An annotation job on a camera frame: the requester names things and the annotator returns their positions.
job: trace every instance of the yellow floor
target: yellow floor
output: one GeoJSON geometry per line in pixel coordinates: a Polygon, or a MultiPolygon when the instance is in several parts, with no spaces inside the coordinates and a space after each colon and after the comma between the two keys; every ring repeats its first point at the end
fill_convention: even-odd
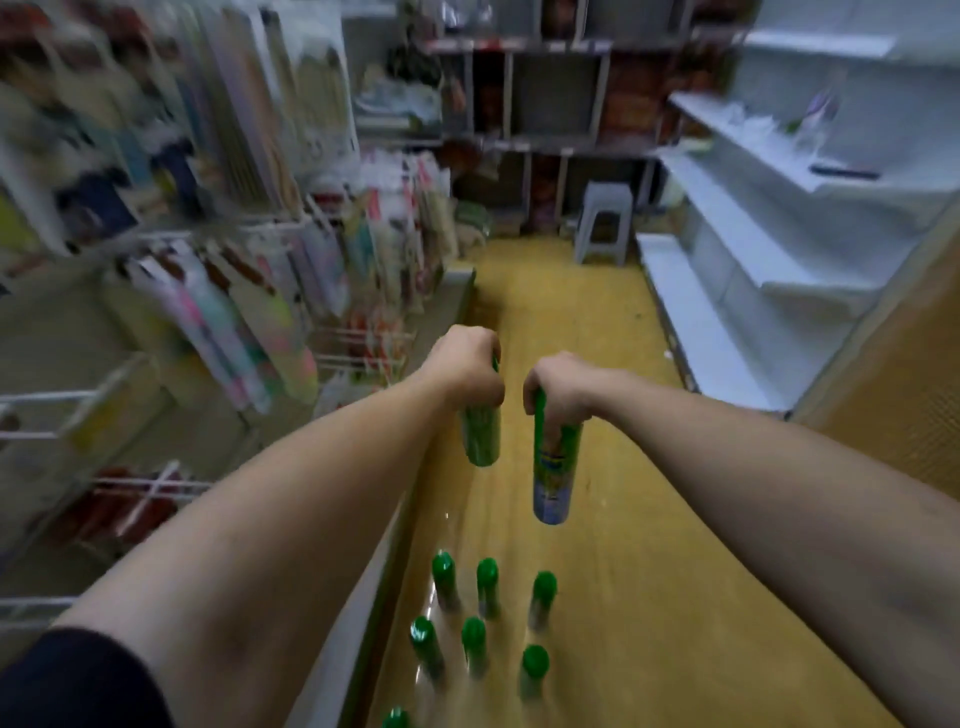
{"type": "Polygon", "coordinates": [[[426,726],[890,726],[897,723],[798,619],[733,559],[647,458],[612,427],[586,425],[570,518],[536,520],[533,422],[521,384],[540,356],[567,349],[679,386],[636,262],[576,266],[568,242],[493,242],[476,255],[470,321],[495,328],[507,401],[499,461],[475,469],[454,423],[427,455],[410,556],[367,720],[395,705],[426,726]],[[466,609],[430,603],[429,561],[457,560],[466,609]],[[494,557],[503,615],[489,623],[491,668],[465,676],[459,631],[476,611],[473,572],[494,557]],[[552,667],[540,702],[516,675],[538,570],[557,574],[552,667]],[[434,692],[407,641],[427,609],[448,665],[434,692]]]}

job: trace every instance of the green bottle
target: green bottle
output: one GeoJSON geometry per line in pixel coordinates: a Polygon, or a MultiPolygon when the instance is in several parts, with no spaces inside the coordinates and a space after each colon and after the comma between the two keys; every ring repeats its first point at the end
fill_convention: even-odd
{"type": "Polygon", "coordinates": [[[539,644],[531,644],[523,650],[519,675],[520,697],[540,696],[543,690],[543,677],[549,669],[550,656],[539,644]]]}
{"type": "MultiPolygon", "coordinates": [[[[500,371],[496,357],[493,370],[500,371]]],[[[467,407],[460,413],[460,431],[467,459],[478,468],[487,468],[500,457],[500,408],[467,407]]]]}
{"type": "Polygon", "coordinates": [[[479,617],[464,622],[460,642],[467,658],[467,670],[473,677],[480,677],[487,669],[487,625],[479,617]]]}
{"type": "Polygon", "coordinates": [[[402,708],[394,708],[383,719],[383,728],[413,728],[410,714],[402,708]]]}
{"type": "Polygon", "coordinates": [[[535,632],[546,627],[550,617],[550,606],[557,595],[557,577],[552,571],[541,571],[534,579],[534,593],[530,597],[530,613],[527,626],[535,632]]]}
{"type": "Polygon", "coordinates": [[[477,601],[484,619],[493,619],[500,612],[499,581],[500,569],[493,559],[484,559],[477,565],[477,601]]]}
{"type": "Polygon", "coordinates": [[[430,677],[436,679],[444,674],[444,654],[437,640],[437,630],[426,617],[417,617],[410,625],[410,644],[420,658],[420,664],[430,677]]]}
{"type": "Polygon", "coordinates": [[[460,606],[460,597],[457,596],[457,568],[453,557],[446,551],[441,551],[433,557],[430,564],[433,574],[433,585],[437,589],[437,601],[445,612],[455,610],[460,606]]]}
{"type": "Polygon", "coordinates": [[[534,417],[534,515],[547,525],[559,525],[570,513],[573,476],[577,471],[583,424],[560,428],[556,447],[543,446],[543,410],[546,395],[537,390],[534,417]]]}

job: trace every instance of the hand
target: hand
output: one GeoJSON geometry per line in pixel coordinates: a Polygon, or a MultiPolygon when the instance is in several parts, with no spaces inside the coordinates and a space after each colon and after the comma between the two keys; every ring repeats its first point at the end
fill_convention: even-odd
{"type": "Polygon", "coordinates": [[[543,445],[550,449],[560,442],[562,425],[579,425],[593,416],[590,385],[602,370],[576,354],[560,352],[545,356],[530,370],[523,382],[523,409],[537,412],[536,394],[546,395],[543,410],[543,445]]]}
{"type": "Polygon", "coordinates": [[[438,384],[455,409],[503,403],[503,379],[493,369],[500,340],[483,327],[450,327],[430,350],[418,376],[438,384]]]}

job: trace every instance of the plastic stool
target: plastic stool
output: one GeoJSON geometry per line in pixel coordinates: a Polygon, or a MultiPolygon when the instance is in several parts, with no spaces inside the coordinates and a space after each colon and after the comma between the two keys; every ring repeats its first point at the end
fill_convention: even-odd
{"type": "Polygon", "coordinates": [[[583,263],[591,253],[614,255],[616,264],[623,265],[627,259],[627,245],[630,243],[630,224],[634,215],[634,195],[630,186],[623,183],[591,182],[584,195],[584,211],[577,227],[577,240],[573,248],[574,259],[583,263]],[[618,215],[616,242],[594,243],[593,226],[601,212],[618,215]]]}

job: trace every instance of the forearm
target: forearm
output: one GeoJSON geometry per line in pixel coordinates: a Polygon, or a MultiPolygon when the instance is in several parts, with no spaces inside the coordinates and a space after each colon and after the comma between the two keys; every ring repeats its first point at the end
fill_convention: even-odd
{"type": "Polygon", "coordinates": [[[956,725],[960,507],[798,425],[624,372],[594,413],[912,725],[956,725]]]}
{"type": "Polygon", "coordinates": [[[413,376],[294,432],[159,529],[61,622],[130,647],[180,725],[279,724],[450,411],[413,376]]]}

